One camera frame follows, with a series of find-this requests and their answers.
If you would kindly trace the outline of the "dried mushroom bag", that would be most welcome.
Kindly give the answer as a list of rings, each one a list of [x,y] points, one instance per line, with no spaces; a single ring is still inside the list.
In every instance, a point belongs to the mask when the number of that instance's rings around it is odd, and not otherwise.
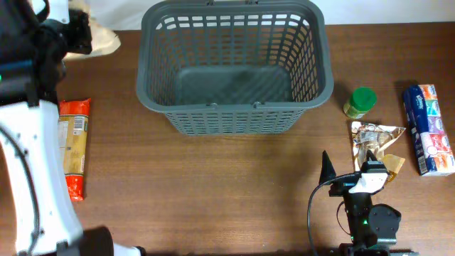
[[[385,154],[385,150],[394,144],[405,132],[404,127],[379,125],[367,122],[351,122],[350,132],[353,141],[353,166],[359,171],[366,161],[367,151],[370,150],[378,161],[382,161],[388,172],[386,183],[392,182],[405,159],[393,154]]]

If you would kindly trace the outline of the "beige plastic bag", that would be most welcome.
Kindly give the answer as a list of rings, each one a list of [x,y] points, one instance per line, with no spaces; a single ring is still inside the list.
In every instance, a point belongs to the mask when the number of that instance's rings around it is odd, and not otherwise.
[[[92,17],[91,8],[87,1],[69,0],[69,9],[83,11],[88,14],[89,27],[92,36],[92,51],[87,55],[82,53],[68,53],[64,57],[64,60],[78,60],[109,55],[121,46],[118,35],[114,31],[100,25],[96,21],[96,18]]]

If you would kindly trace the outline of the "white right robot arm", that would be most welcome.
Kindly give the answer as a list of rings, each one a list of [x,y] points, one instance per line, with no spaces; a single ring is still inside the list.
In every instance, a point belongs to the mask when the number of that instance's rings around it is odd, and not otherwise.
[[[373,204],[372,197],[384,189],[389,172],[370,150],[359,171],[337,175],[324,151],[317,188],[329,186],[330,197],[341,197],[351,242],[339,246],[340,255],[418,255],[411,250],[393,250],[402,214],[393,207]]]

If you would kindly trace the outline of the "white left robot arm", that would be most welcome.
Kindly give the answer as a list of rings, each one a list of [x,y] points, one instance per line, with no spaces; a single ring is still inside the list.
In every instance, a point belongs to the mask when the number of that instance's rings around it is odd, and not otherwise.
[[[92,50],[89,14],[69,1],[1,2],[1,149],[17,255],[144,255],[104,227],[82,228],[58,145],[57,84],[68,53]]]

